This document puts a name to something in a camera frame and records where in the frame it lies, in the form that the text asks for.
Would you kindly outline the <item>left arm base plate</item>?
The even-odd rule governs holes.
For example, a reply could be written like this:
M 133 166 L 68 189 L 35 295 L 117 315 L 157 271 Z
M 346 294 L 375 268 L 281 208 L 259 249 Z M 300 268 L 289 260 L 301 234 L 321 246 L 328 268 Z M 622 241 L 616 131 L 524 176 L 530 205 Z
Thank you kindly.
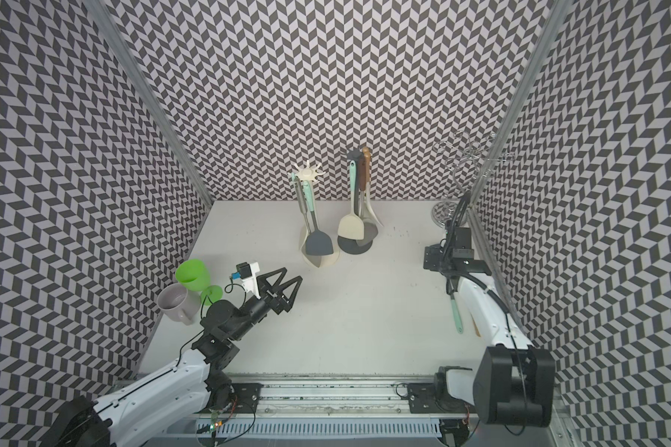
M 261 399 L 261 383 L 236 383 L 220 387 L 211 392 L 203 411 L 225 411 L 227 415 L 245 415 L 258 409 Z

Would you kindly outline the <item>grey turner mint handle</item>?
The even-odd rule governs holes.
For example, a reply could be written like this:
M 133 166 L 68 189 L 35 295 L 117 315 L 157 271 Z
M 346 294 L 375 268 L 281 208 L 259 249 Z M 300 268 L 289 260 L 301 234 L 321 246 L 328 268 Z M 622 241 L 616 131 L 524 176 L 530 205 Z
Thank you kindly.
M 331 255 L 334 253 L 333 243 L 331 242 L 331 238 L 329 238 L 328 234 L 320 231 L 318 227 L 311 183 L 308 181 L 302 181 L 301 184 L 307 202 L 307 207 L 309 213 L 311 214 L 311 221 L 313 225 L 313 229 L 311 230 L 311 233 L 306 240 L 307 254 L 311 256 Z

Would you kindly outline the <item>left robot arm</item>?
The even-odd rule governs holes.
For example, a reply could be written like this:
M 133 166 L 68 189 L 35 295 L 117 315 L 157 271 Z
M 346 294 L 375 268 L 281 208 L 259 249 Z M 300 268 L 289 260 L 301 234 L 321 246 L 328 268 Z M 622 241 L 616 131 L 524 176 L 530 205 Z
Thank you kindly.
M 286 268 L 255 277 L 255 294 L 240 307 L 221 299 L 209 306 L 202 331 L 175 361 L 98 400 L 79 396 L 63 404 L 42 446 L 141 446 L 180 419 L 221 410 L 233 395 L 225 369 L 237 342 L 270 312 L 289 312 L 303 282 Z

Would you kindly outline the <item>grey spatula mint handle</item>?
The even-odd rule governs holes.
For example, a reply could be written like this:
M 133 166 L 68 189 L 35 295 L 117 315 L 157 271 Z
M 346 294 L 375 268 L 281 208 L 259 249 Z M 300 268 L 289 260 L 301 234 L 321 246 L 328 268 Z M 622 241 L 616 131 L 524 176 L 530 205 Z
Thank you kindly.
M 457 302 L 457 299 L 456 299 L 456 296 L 455 296 L 456 286 L 454 285 L 452 279 L 449 279 L 447 284 L 449 286 L 448 295 L 449 295 L 449 298 L 450 298 L 451 310 L 452 310 L 452 315 L 453 315 L 453 320 L 454 320 L 454 323 L 455 323 L 455 327 L 456 327 L 456 330 L 457 330 L 458 334 L 462 335 L 464 333 L 464 327 L 463 327 L 463 323 L 462 323 L 462 318 L 461 318 L 458 302 Z

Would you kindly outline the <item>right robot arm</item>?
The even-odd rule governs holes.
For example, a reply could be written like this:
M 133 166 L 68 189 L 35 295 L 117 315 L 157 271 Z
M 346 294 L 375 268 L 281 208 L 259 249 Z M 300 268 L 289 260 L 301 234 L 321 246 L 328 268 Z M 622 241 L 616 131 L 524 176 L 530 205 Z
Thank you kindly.
M 492 271 L 475 259 L 472 231 L 450 223 L 441 242 L 424 251 L 423 268 L 445 279 L 445 293 L 464 301 L 485 347 L 478 365 L 443 367 L 451 398 L 473 404 L 488 425 L 546 428 L 553 417 L 555 359 L 537 348 L 499 296 Z

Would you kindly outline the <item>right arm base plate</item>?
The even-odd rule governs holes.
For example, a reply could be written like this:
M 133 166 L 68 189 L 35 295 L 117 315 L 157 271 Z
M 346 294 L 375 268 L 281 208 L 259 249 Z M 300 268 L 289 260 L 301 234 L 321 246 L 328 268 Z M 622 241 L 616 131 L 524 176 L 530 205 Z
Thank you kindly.
M 441 391 L 433 383 L 407 383 L 406 392 L 410 413 L 416 415 L 476 415 L 473 404 L 451 397 L 447 391 Z

